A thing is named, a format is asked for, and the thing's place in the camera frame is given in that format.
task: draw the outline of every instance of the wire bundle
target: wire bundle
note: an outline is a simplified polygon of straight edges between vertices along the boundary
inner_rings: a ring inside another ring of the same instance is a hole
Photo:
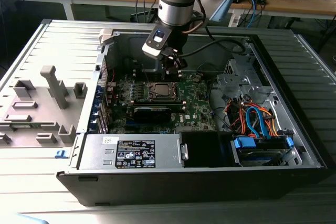
[[[227,108],[226,108],[226,112],[228,111],[229,107],[232,106],[232,104],[230,103]],[[239,107],[239,118],[237,118],[231,125],[231,128],[234,128],[237,126],[237,124],[240,123],[240,126],[237,128],[236,132],[242,134],[242,135],[247,135],[250,137],[259,137],[258,133],[256,134],[256,131],[254,130],[254,128],[250,128],[248,127],[248,124],[246,122],[247,117],[249,116],[249,113],[257,113],[257,111],[249,111],[249,108],[255,108],[256,110],[259,110],[260,112],[263,113],[262,119],[263,122],[260,123],[260,118],[259,118],[259,124],[262,125],[263,123],[265,123],[267,125],[267,129],[268,129],[268,134],[270,136],[279,136],[277,133],[277,130],[275,128],[275,119],[272,118],[272,114],[267,111],[265,108],[257,105],[256,103],[252,103],[252,102],[242,102],[241,106]]]

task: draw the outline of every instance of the red wire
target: red wire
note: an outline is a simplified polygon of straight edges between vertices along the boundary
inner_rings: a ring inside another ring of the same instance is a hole
[[[113,70],[113,76],[112,76],[112,81],[111,82],[114,81],[114,75],[115,75],[114,68],[112,68],[112,70]]]
[[[114,71],[114,68],[112,68],[112,71],[113,71],[113,76],[112,76],[111,84],[112,84],[112,82],[114,81],[114,76],[116,75],[116,73],[115,73],[115,71]],[[113,94],[113,89],[112,89],[112,95],[113,95],[114,99],[116,99],[116,95]]]

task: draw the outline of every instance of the sticker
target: sticker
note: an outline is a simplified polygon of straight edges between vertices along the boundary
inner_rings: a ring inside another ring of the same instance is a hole
[[[115,144],[119,140],[118,136],[104,136],[103,144]]]
[[[118,141],[115,166],[155,168],[155,140]]]

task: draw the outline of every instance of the blue tab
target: blue tab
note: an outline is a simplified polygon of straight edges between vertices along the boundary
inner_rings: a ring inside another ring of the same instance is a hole
[[[59,150],[56,152],[55,158],[69,158],[69,154],[65,150]]]
[[[238,137],[234,141],[236,148],[255,148],[256,142],[252,137]]]
[[[286,140],[287,140],[287,143],[288,143],[289,147],[294,146],[294,142],[293,142],[293,139],[291,137],[286,138]]]
[[[234,142],[235,142],[236,149],[238,149],[238,148],[240,148],[240,147],[241,147],[241,145],[240,145],[240,142],[239,142],[239,139],[238,139],[238,138],[236,138],[236,139],[234,140]]]

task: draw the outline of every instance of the table leg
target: table leg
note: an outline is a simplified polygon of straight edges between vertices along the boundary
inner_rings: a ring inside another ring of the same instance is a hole
[[[245,9],[233,9],[231,19],[229,22],[229,27],[237,27],[240,17],[244,14]]]
[[[62,4],[63,4],[65,15],[67,16],[67,20],[75,20],[75,16],[73,14],[74,10],[72,9],[71,0],[63,0]]]

